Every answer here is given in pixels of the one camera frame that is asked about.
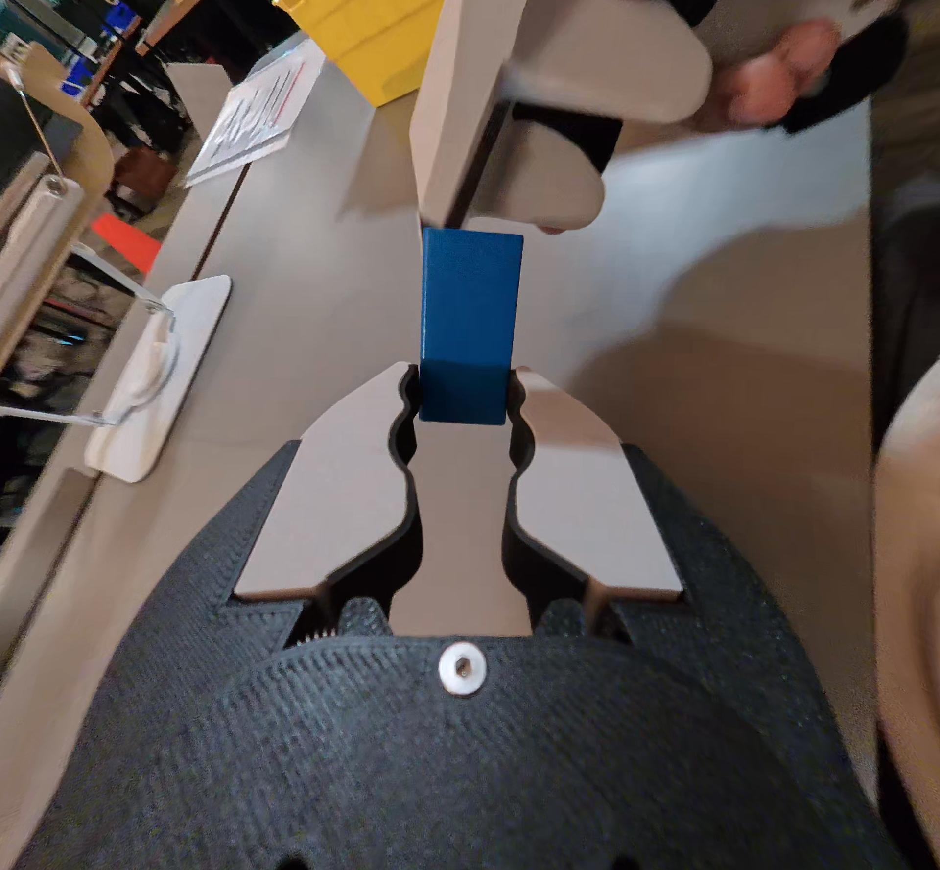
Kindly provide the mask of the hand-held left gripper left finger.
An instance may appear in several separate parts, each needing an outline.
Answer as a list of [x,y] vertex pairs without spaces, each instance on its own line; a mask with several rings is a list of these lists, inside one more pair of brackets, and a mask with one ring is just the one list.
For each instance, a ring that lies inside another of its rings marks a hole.
[[353,598],[385,615],[422,560],[417,489],[418,369],[394,363],[303,432],[233,595],[301,600],[337,621]]

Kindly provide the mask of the white tablet stand with board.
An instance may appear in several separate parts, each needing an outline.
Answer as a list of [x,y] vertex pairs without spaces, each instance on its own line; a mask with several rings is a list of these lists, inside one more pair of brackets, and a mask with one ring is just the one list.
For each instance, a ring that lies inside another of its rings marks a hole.
[[150,475],[163,452],[227,307],[232,280],[219,275],[183,282],[157,296],[72,239],[69,230],[77,228],[77,216],[86,207],[86,189],[75,167],[64,171],[48,145],[30,106],[23,66],[4,60],[2,72],[23,102],[53,169],[38,179],[12,220],[2,219],[8,229],[1,257],[2,335],[13,330],[27,300],[38,297],[43,276],[53,280],[53,265],[62,264],[66,253],[128,288],[149,315],[102,412],[65,415],[4,405],[2,416],[89,427],[86,465],[135,484]]

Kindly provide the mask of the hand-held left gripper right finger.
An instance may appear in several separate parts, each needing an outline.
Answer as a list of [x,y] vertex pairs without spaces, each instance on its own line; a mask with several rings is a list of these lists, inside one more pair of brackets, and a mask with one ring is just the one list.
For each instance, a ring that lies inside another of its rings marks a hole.
[[509,386],[504,571],[530,625],[559,600],[590,627],[621,603],[680,605],[680,573],[614,430],[530,368]]

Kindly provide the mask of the blue rectangular block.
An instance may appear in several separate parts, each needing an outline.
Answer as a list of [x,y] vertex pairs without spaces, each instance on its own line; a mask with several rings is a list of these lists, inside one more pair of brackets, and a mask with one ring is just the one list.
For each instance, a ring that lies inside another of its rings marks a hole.
[[505,422],[522,261],[522,235],[424,228],[423,421]]

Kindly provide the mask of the printed paper sheet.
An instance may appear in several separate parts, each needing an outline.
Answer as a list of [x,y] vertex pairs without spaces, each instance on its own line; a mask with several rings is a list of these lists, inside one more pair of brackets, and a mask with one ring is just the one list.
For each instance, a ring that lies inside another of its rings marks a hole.
[[309,39],[233,87],[185,179],[193,188],[241,169],[288,143],[325,63]]

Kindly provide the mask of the grey cardboard panel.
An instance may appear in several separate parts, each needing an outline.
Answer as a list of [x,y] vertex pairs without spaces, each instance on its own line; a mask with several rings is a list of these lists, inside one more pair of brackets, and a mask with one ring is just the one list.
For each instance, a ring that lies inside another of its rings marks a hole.
[[233,83],[221,65],[170,63],[164,66],[204,146],[209,144]]

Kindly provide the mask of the red plastic crate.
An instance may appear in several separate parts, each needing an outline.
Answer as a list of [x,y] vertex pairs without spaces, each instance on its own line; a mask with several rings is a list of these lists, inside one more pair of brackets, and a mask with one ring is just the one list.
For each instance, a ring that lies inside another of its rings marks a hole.
[[151,272],[160,254],[161,242],[111,213],[101,213],[91,221],[90,227],[135,269],[145,276]]

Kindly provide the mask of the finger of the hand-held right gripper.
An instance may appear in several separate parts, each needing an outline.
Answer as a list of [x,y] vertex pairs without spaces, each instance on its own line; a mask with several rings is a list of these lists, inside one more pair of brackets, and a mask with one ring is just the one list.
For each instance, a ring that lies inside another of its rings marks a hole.
[[525,99],[511,79],[527,1],[444,1],[409,130],[423,227],[484,216],[562,233],[602,209],[605,117]]
[[623,122],[690,117],[710,54],[665,0],[526,0],[507,62],[514,100]]

